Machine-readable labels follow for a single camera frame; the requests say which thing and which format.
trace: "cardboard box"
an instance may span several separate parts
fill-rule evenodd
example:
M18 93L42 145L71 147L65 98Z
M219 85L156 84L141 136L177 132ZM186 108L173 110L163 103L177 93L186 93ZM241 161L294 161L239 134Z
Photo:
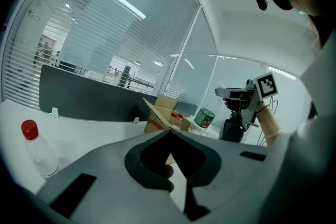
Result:
M158 96L155 105L152 105L145 98L143 98L148 108L151 110L149 115L145 133L152 133L160 130L173 130L173 126L168 122L168 118L172 111L175 109L177 104L177 99L170 98L164 95ZM183 131L188 131L191 122L186 118L182 118L182 128ZM172 155L169 155L166 164L174 163L175 160Z

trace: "gray partition panel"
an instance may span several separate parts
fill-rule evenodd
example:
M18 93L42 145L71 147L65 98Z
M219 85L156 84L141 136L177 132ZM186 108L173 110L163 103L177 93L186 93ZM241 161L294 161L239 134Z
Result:
M41 69L39 104L44 112L57 108L60 116L95 121L146 121L150 110L142 100L154 104L157 97L91 80L59 68ZM177 109L185 116L197 106L179 102Z

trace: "glass wall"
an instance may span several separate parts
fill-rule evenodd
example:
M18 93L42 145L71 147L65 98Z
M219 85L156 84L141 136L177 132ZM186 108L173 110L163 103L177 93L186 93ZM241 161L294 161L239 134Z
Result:
M197 0L25 0L6 43L3 99L39 108L42 65L157 94Z
M254 79L265 74L266 65L233 57L218 56L212 80L206 95L212 94L218 85L226 88L245 88L248 79ZM225 120L230 118L231 111L224 102L213 120L213 125L222 129Z
M204 12L201 10L191 29L185 48L178 57L164 94L200 105L210 82L217 49Z

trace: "desk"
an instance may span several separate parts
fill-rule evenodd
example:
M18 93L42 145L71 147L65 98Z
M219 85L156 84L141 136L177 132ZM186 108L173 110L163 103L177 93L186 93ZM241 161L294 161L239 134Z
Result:
M45 180L36 172L28 156L21 124L34 120L47 140L61 168L89 151L144 133L145 122L97 122L54 118L51 114L6 100L0 104L0 150L13 180L36 194Z

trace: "window blinds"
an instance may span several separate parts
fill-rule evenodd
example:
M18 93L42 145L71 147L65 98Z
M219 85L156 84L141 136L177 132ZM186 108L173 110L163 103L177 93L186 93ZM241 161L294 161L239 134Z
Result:
M39 109L42 65L151 94L199 6L197 0L25 0L6 42L3 99Z

